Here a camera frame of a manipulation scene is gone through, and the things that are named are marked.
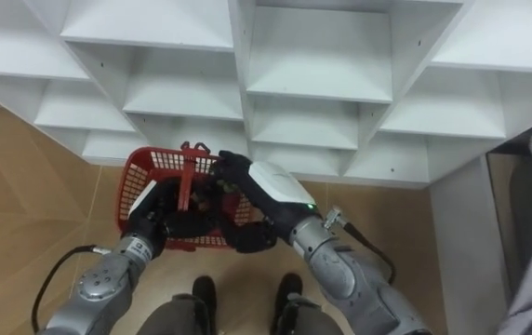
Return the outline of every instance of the black cable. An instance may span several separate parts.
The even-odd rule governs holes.
[[[41,300],[43,300],[43,295],[45,294],[45,291],[47,290],[47,287],[49,286],[49,283],[51,282],[51,279],[53,279],[53,275],[59,270],[61,265],[67,261],[72,255],[75,255],[77,253],[82,252],[93,252],[92,249],[95,248],[96,245],[90,245],[90,246],[81,246],[73,248],[72,250],[68,251],[63,257],[60,258],[60,260],[55,263],[49,274],[47,275],[47,278],[45,278],[45,281],[43,282],[43,285],[39,289],[38,294],[36,295],[36,299],[34,299],[33,304],[33,310],[31,311],[31,325],[33,326],[34,334],[36,334],[39,331],[39,322],[37,320],[38,312],[39,312],[39,304],[41,304]]]
[[[396,267],[394,266],[394,262],[390,259],[390,257],[386,256],[386,254],[382,250],[374,246],[373,243],[369,242],[366,237],[363,236],[363,234],[359,233],[357,228],[355,228],[352,223],[347,222],[347,224],[344,226],[344,230],[350,236],[352,236],[352,238],[361,242],[362,245],[373,251],[376,255],[378,255],[378,257],[385,261],[386,264],[388,264],[388,267],[390,267],[390,277],[388,277],[388,283],[392,284],[394,282],[394,279],[396,278]]]

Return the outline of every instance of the white shelf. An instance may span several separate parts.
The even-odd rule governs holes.
[[[124,110],[243,120],[233,54],[139,50]]]
[[[0,0],[0,74],[88,79],[60,42],[16,0]]]
[[[532,1],[0,0],[0,104],[94,164],[420,188],[532,127]]]
[[[148,145],[148,142],[137,134],[90,131],[82,157],[92,164],[123,166],[131,153]]]
[[[70,41],[233,50],[227,0],[72,0]]]
[[[392,101],[386,14],[258,7],[247,91]]]
[[[532,72],[532,1],[475,1],[432,63]]]
[[[136,131],[89,83],[50,81],[34,123],[47,127]]]
[[[255,161],[278,164],[307,179],[313,176],[337,177],[344,158],[341,150],[267,143],[254,143],[253,147]]]
[[[357,149],[358,104],[256,97],[252,140]]]
[[[429,182],[427,144],[424,136],[378,133],[365,151],[353,160],[343,177],[372,180]]]
[[[182,143],[203,142],[212,154],[229,150],[247,154],[241,122],[131,114],[131,120],[154,146],[179,149]]]
[[[428,68],[398,102],[381,130],[503,139],[498,74]]]

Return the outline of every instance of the gray pants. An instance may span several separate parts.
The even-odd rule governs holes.
[[[198,325],[198,303],[193,296],[179,295],[146,319],[138,335],[207,335]],[[291,302],[279,319],[279,334],[342,335],[339,325],[314,304]]]

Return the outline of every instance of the metal connector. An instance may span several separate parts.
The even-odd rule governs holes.
[[[337,206],[333,206],[332,209],[330,209],[323,225],[324,228],[330,230],[334,224],[339,224],[341,227],[344,227],[347,224],[347,221],[342,217],[342,211]]]
[[[94,247],[92,248],[92,252],[98,253],[100,255],[106,255],[106,254],[111,253],[111,250],[109,248],[104,248],[104,247]]]

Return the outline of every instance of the basket handle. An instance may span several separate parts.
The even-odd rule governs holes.
[[[206,154],[210,154],[210,149],[208,149],[208,147],[203,143],[203,142],[197,142],[193,149],[190,147],[190,142],[189,141],[185,141],[184,143],[181,144],[181,150],[183,152],[186,152],[186,151],[189,151],[189,150],[202,150],[202,151],[205,151]]]
[[[192,180],[195,173],[196,157],[210,155],[210,149],[202,142],[197,142],[193,148],[190,142],[185,141],[181,145],[183,153],[183,171],[181,173],[179,210],[187,210],[190,205],[190,195],[192,192]]]

